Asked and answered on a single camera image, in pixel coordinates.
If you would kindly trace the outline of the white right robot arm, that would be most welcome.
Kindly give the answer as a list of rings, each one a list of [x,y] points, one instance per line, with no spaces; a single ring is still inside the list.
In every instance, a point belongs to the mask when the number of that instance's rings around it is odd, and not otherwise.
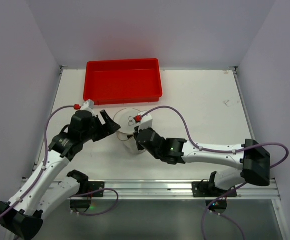
[[[258,187],[270,184],[271,155],[253,139],[246,139],[242,145],[201,145],[183,138],[164,138],[152,128],[135,131],[134,139],[139,149],[169,165],[206,163],[226,166],[226,170],[210,174],[206,189],[212,196],[220,196],[243,183]]]

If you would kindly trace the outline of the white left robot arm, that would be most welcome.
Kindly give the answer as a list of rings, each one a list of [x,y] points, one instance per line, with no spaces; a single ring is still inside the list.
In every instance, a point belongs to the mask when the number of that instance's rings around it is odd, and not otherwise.
[[[22,188],[7,202],[0,201],[0,225],[23,240],[32,240],[47,216],[70,197],[95,197],[101,189],[89,187],[87,175],[73,170],[48,192],[58,174],[83,150],[88,141],[97,142],[115,134],[121,127],[105,110],[97,115],[78,110],[56,135],[45,157]]]

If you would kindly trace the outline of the white mesh laundry bag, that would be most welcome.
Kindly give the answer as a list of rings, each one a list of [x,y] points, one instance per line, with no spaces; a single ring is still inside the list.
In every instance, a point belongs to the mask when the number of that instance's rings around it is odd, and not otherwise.
[[[146,151],[138,150],[134,138],[135,128],[138,128],[138,124],[135,122],[134,117],[139,113],[141,113],[141,111],[138,109],[125,108],[117,112],[114,116],[114,121],[121,126],[121,129],[116,132],[117,138],[122,142],[125,150],[133,155],[139,155]]]

